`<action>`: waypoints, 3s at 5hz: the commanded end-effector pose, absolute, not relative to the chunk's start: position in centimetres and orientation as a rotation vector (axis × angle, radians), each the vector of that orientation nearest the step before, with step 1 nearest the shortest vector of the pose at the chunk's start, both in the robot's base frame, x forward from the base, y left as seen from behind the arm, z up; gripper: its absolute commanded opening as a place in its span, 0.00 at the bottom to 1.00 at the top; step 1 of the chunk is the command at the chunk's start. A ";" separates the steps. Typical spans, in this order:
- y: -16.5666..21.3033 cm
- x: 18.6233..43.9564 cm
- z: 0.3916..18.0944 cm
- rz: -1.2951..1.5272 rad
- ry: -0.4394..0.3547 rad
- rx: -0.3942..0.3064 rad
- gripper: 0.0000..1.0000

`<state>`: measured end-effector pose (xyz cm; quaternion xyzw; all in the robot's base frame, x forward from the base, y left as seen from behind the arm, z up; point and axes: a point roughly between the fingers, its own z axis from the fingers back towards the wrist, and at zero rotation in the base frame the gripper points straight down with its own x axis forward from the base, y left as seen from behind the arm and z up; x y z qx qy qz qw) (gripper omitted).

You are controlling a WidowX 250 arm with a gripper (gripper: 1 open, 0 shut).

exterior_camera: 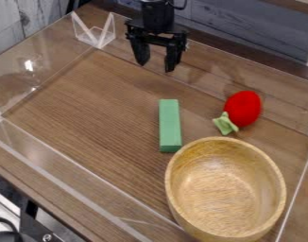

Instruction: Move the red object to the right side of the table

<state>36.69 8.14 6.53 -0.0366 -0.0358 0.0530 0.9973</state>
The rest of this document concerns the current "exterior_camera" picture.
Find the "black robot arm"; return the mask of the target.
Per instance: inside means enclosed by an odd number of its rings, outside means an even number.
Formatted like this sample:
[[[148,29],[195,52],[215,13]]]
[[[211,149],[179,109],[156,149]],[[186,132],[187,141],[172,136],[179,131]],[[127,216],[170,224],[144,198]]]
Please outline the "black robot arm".
[[[184,10],[187,3],[179,7],[175,0],[140,0],[142,17],[126,21],[127,39],[136,62],[144,66],[151,59],[151,45],[166,48],[166,72],[175,70],[187,50],[188,31],[175,22],[175,10]]]

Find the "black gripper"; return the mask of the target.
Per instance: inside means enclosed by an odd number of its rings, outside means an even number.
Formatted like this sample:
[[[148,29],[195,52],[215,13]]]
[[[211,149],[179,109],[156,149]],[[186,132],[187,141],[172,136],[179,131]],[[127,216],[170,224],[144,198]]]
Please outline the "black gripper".
[[[167,47],[166,72],[172,72],[180,63],[187,46],[187,31],[175,22],[176,11],[187,8],[188,0],[179,6],[175,0],[140,0],[142,17],[126,22],[127,39],[138,63],[144,66],[151,58],[150,45]]]

